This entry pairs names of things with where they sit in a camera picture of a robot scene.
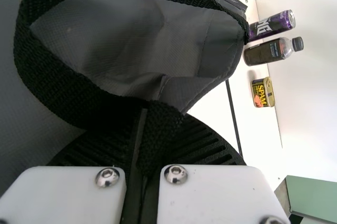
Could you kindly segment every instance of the black nylon strap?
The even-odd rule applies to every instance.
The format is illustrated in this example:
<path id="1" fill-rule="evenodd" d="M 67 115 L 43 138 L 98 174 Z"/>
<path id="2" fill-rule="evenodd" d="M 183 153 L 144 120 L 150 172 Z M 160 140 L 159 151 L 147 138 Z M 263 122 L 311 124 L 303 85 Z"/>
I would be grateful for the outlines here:
<path id="1" fill-rule="evenodd" d="M 111 117 L 111 112 L 119 120 L 129 118 L 128 111 L 133 112 L 145 106 L 143 101 L 122 98 L 101 90 L 53 55 L 29 29 L 41 15 L 62 1 L 64 0 L 22 0 L 14 38 L 14 59 L 20 77 L 46 107 L 77 127 L 88 129 L 104 123 Z M 214 0 L 171 1 L 230 14 L 245 30 L 245 42 L 248 41 L 247 22 Z"/>
<path id="2" fill-rule="evenodd" d="M 120 155 L 105 152 L 104 142 L 109 138 L 120 142 L 123 154 L 120 164 L 128 167 L 127 149 L 130 132 L 142 108 L 148 108 L 143 142 L 137 165 L 143 174 L 150 176 L 162 159 L 166 147 L 172 142 L 183 122 L 182 114 L 173 107 L 158 101 L 146 102 L 137 98 L 121 97 L 101 90 L 87 77 L 71 70 L 52 54 L 30 30 L 30 25 L 41 15 L 64 0 L 22 0 L 18 12 L 14 37 L 14 60 L 18 73 L 29 90 L 53 113 L 74 126 L 89 130 L 82 139 L 86 146 L 73 151 L 71 160 L 97 164 L 99 160 L 110 162 L 109 156 Z M 214 0 L 171 0 L 174 2 L 224 11 L 231 15 L 245 30 L 248 41 L 248 24 L 239 15 L 232 13 Z M 116 138 L 115 132 L 121 132 Z M 96 135 L 106 137 L 96 139 Z"/>

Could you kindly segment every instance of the can lid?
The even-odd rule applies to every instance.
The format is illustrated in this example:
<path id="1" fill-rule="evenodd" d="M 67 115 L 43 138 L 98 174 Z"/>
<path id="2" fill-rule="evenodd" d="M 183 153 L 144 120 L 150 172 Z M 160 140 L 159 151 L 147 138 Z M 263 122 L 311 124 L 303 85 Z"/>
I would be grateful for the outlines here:
<path id="1" fill-rule="evenodd" d="M 295 28 L 295 26 L 296 26 L 295 16 L 294 16 L 294 13 L 291 9 L 288 10 L 288 19 L 289 19 L 289 23 L 290 23 L 291 27 Z"/>
<path id="2" fill-rule="evenodd" d="M 302 37 L 296 37 L 292 39 L 293 47 L 295 52 L 301 51 L 304 49 L 303 39 Z"/>

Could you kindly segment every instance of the black webbing loop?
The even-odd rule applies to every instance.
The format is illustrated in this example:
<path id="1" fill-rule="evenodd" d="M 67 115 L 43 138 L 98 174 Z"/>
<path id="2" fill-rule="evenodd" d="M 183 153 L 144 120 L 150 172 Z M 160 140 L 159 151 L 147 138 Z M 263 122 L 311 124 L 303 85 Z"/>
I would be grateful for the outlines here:
<path id="1" fill-rule="evenodd" d="M 175 136 L 183 116 L 175 108 L 158 101 L 146 102 L 121 97 L 101 90 L 87 77 L 70 69 L 50 52 L 30 30 L 30 25 L 52 7 L 64 0 L 22 0 L 16 21 L 14 60 L 18 73 L 29 90 L 53 113 L 66 122 L 87 130 L 107 131 L 132 124 L 141 108 L 149 108 L 149 120 L 144 128 L 144 144 L 140 151 L 151 146 L 154 155 L 142 157 L 139 166 L 150 174 L 167 143 Z M 248 24 L 243 17 L 222 7 L 214 0 L 169 0 L 177 3 L 224 11 L 231 15 L 245 31 Z"/>

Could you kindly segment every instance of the purple energy drink can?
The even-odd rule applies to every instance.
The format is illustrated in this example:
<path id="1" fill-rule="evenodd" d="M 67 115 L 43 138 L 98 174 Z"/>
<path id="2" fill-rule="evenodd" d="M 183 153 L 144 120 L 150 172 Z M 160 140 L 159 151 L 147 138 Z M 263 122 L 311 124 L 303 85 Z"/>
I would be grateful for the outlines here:
<path id="1" fill-rule="evenodd" d="M 295 17 L 291 9 L 249 25 L 249 42 L 266 38 L 295 28 Z"/>

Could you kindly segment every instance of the dark bottle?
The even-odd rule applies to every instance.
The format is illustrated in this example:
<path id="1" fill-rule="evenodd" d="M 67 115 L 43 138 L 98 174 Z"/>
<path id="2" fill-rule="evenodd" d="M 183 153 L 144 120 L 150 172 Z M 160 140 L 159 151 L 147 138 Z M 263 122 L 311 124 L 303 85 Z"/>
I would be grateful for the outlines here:
<path id="1" fill-rule="evenodd" d="M 248 66 L 253 66 L 287 59 L 292 52 L 301 51 L 303 48 L 301 37 L 292 40 L 281 37 L 247 48 L 243 57 Z"/>

